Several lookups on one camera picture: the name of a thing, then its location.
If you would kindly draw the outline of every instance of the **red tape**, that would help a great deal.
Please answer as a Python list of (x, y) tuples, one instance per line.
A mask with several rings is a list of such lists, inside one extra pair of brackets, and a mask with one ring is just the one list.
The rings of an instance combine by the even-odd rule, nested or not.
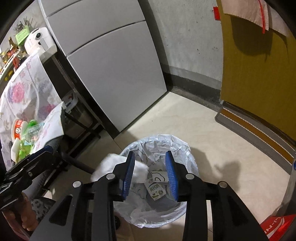
[(261, 1), (259, 1), (259, 4), (260, 4), (260, 10), (261, 10), (261, 16), (262, 16), (262, 33), (265, 34), (265, 16), (264, 16), (264, 10), (263, 10), (263, 7), (262, 7), (262, 4), (261, 4)]
[(218, 7), (213, 7), (213, 9), (214, 9), (214, 16), (215, 16), (215, 20), (221, 20), (220, 19), (220, 13), (219, 13), (219, 9), (218, 9)]

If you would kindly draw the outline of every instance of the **silver screw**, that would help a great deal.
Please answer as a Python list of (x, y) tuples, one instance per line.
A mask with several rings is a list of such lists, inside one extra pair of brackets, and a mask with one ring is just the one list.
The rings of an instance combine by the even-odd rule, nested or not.
[(73, 187), (78, 188), (80, 186), (81, 186), (81, 182), (80, 181), (73, 182)]
[(193, 174), (191, 174), (191, 173), (188, 173), (188, 174), (186, 174), (186, 176), (185, 176), (187, 179), (189, 179), (189, 180), (192, 180), (192, 179), (194, 179), (194, 175)]
[(222, 182), (219, 182), (219, 186), (222, 187), (222, 188), (227, 188), (228, 185), (227, 185), (226, 182), (222, 181)]
[(109, 174), (107, 174), (106, 178), (107, 178), (108, 180), (112, 180), (112, 179), (115, 178), (115, 175), (114, 175), (113, 173), (109, 173)]

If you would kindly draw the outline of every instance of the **refrigerator door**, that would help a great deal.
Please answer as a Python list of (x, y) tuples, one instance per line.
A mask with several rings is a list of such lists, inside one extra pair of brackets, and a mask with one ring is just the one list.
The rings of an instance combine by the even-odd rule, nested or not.
[(167, 91), (145, 21), (103, 35), (67, 58), (119, 131)]
[[(145, 20), (137, 0), (39, 0), (39, 4), (50, 32), (65, 56), (99, 36)], [(55, 5), (63, 8), (46, 16)]]

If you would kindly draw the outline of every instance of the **white cloth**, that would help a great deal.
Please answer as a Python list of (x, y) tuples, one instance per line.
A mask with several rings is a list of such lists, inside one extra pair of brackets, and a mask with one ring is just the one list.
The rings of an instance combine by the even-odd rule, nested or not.
[(41, 150), (47, 142), (50, 140), (64, 135), (62, 127), (61, 113), (64, 108), (64, 103), (58, 104), (44, 120), (44, 125), (39, 131), (39, 137), (34, 147), (31, 150), (31, 154)]
[[(113, 172), (114, 167), (117, 164), (126, 162), (125, 156), (116, 154), (108, 154), (98, 165), (95, 172), (91, 175), (91, 181), (95, 182), (104, 175)], [(133, 170), (132, 183), (144, 183), (147, 180), (148, 166), (140, 161), (135, 161), (135, 167)]]
[(281, 16), (272, 9), (264, 0), (221, 0), (223, 12), (243, 19), (247, 19), (260, 27), (263, 26), (260, 3), (262, 5), (265, 29), (269, 28), (288, 36), (289, 28)]
[(16, 70), (0, 98), (0, 139), (6, 169), (12, 166), (9, 142), (15, 118), (43, 122), (62, 100), (35, 51)]

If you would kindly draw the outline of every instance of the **bottle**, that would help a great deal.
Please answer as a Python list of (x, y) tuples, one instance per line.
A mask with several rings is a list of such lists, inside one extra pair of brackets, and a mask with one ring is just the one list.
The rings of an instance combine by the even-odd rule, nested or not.
[(10, 58), (17, 51), (18, 46), (12, 41), (11, 37), (9, 37), (8, 42), (10, 44), (10, 47), (9, 47), (8, 52), (7, 52), (7, 55)]
[(7, 61), (9, 60), (9, 57), (7, 56), (7, 52), (9, 49), (6, 49), (4, 52), (1, 53), (1, 58), (4, 64), (7, 63)]
[(0, 61), (0, 73), (1, 73), (1, 71), (3, 69), (3, 67), (4, 67), (4, 64), (2, 63), (2, 61)]

